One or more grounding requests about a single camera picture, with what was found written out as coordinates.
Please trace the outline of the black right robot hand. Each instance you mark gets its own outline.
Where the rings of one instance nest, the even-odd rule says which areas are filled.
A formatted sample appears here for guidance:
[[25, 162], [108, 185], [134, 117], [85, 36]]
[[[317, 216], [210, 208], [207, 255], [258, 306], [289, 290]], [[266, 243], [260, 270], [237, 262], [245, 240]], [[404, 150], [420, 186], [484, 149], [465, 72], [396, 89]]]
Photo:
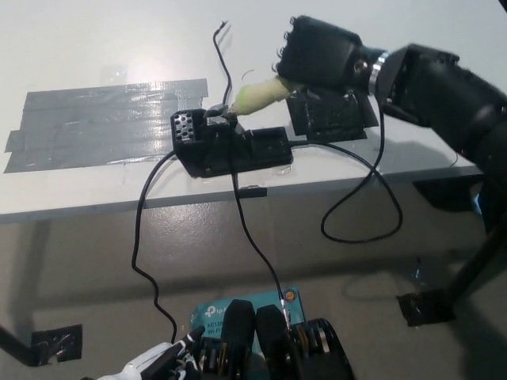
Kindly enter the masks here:
[[363, 45], [353, 32], [308, 16], [293, 17], [277, 74], [303, 86], [369, 94], [390, 52]]

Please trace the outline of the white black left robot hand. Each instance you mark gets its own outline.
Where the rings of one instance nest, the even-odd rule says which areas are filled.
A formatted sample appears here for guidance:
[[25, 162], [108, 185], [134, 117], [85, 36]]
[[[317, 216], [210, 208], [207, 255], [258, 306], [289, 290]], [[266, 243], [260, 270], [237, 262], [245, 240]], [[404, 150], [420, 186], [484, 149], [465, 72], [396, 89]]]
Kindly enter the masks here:
[[174, 344], [160, 343], [132, 359], [120, 372], [99, 379], [202, 379], [201, 369], [192, 350], [200, 342], [204, 331], [205, 327], [201, 325]]

